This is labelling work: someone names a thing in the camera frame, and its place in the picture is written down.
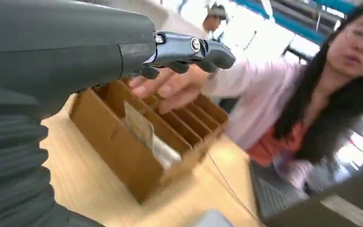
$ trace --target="wooden table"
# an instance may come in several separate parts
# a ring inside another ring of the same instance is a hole
[[[49,150],[44,165],[51,170],[58,203],[107,227],[189,227],[208,209],[221,211],[236,227],[259,226],[232,196],[210,158],[191,177],[139,205],[70,121],[69,102],[43,121],[50,129],[41,143]],[[210,154],[241,200],[255,211],[246,154],[228,138],[217,142]]]

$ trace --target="human hand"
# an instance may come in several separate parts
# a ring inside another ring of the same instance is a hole
[[[129,86],[134,95],[139,98],[148,98],[158,92],[164,98],[159,106],[161,114],[184,107],[194,101],[206,84],[209,75],[196,65],[191,65],[183,74],[177,74],[170,68],[159,69],[159,72],[156,79],[138,76],[129,83]]]

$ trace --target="cardboard organizer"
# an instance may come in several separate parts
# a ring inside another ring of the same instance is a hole
[[[153,153],[125,126],[125,100],[152,123],[156,136],[180,154],[181,162],[164,170]],[[69,114],[140,203],[199,164],[228,119],[223,109],[203,95],[187,107],[164,115],[157,111],[160,100],[158,95],[138,99],[125,82],[116,81],[80,93]]]

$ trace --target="blue beam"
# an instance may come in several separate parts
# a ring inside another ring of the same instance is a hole
[[[313,0],[314,2],[329,7],[331,9],[337,10],[344,14],[350,13],[355,5],[348,2],[347,0]]]
[[[262,4],[253,2],[251,0],[234,0],[237,4],[244,5],[248,7],[250,10],[262,15],[264,18],[269,19],[269,15],[265,12],[265,9],[263,8]],[[275,22],[286,28],[287,30],[290,30],[291,32],[294,32],[295,34],[298,34],[308,40],[311,40],[312,42],[321,45],[325,41],[325,37],[316,31],[310,30],[306,28],[305,26],[297,23],[293,19],[290,19],[289,17],[278,13],[273,12],[273,18],[275,19]]]

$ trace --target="robotic arm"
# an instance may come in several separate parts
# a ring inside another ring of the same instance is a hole
[[[54,200],[41,120],[75,91],[156,68],[213,72],[222,44],[156,32],[146,16],[70,0],[0,0],[0,227],[100,227]]]

